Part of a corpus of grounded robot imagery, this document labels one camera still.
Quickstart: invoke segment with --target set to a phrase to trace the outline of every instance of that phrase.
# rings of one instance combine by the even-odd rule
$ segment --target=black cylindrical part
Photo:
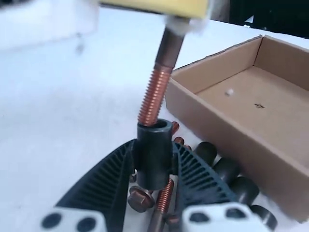
[[[272,231],[276,229],[277,219],[269,210],[259,205],[252,205],[250,209],[262,219],[264,225],[268,226]]]
[[[236,178],[231,183],[230,189],[236,194],[239,203],[247,205],[251,205],[260,193],[258,186],[243,176]]]
[[[212,166],[217,156],[217,148],[209,142],[201,142],[194,152],[200,156],[209,166]]]
[[[228,185],[240,174],[240,167],[230,158],[221,158],[213,167],[218,176]]]
[[[169,182],[172,159],[172,123],[158,119],[152,127],[138,124],[137,183],[147,190],[163,189]]]

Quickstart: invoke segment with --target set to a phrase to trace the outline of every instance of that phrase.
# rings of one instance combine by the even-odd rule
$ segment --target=pile of bolts
[[[179,129],[179,123],[172,122],[172,135]],[[191,146],[184,144],[182,137],[176,137],[173,140],[175,143],[181,144],[186,149],[192,150]],[[249,178],[240,175],[240,166],[233,159],[220,158],[220,160],[213,165],[217,157],[217,148],[209,142],[201,142],[194,150],[195,154],[202,158],[218,176],[228,184],[230,189],[235,193],[237,201],[246,204],[250,207],[253,213],[257,214],[264,225],[272,231],[276,229],[278,224],[275,216],[259,205],[252,205],[258,194],[260,193],[259,187]],[[136,182],[137,172],[130,176],[131,183]],[[129,190],[130,196],[127,201],[132,209],[139,213],[143,213],[155,206],[150,225],[147,232],[162,232],[165,223],[169,227],[169,232],[179,231],[179,218],[176,213],[169,213],[169,204],[174,189],[174,181],[170,178],[168,185],[160,190],[158,197],[155,201],[153,191],[142,189],[139,186],[132,186]],[[177,196],[175,197],[174,212],[177,211]]]

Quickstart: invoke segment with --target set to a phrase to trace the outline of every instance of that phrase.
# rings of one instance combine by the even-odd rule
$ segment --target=white table surface
[[[1,231],[34,231],[83,174],[136,137],[163,30],[161,16],[101,9],[91,35],[0,54]],[[177,67],[264,33],[309,48],[302,38],[211,21],[186,36]],[[160,116],[175,119],[164,106]],[[184,126],[177,135],[200,142]],[[266,197],[256,203],[275,214],[277,231],[309,231]],[[150,214],[127,207],[124,231],[144,231]]]

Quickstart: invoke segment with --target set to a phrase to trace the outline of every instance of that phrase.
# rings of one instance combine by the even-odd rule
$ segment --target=brown cardboard box
[[[308,220],[308,50],[253,38],[175,70],[166,102],[199,138],[238,160],[285,213]]]

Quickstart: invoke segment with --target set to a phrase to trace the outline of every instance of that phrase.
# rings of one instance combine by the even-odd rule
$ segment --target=copper bolt
[[[179,197],[179,182],[177,184],[177,190],[176,190],[176,197],[175,197],[175,208],[174,213],[170,214],[167,219],[166,223],[169,227],[169,232],[177,232],[179,231],[179,215],[177,214],[178,209],[178,197]]]
[[[177,143],[177,144],[184,145],[184,139],[182,137],[176,137],[174,139],[174,142]]]
[[[173,121],[172,122],[172,135],[174,135],[179,130],[179,123]]]
[[[169,203],[173,193],[174,181],[169,179],[168,185],[159,191],[156,207],[152,214],[147,232],[162,232],[164,228],[164,217],[169,210]]]
[[[186,147],[186,148],[188,148],[190,151],[192,151],[192,148],[191,148],[188,144],[184,145],[184,147]]]
[[[135,211],[143,213],[154,206],[155,200],[151,195],[153,191],[147,191],[139,186],[132,186],[129,192],[130,196],[127,202]]]
[[[162,100],[170,75],[175,67],[183,38],[183,36],[177,36],[167,28],[164,31],[138,118],[139,123],[144,126],[152,126],[158,119]]]

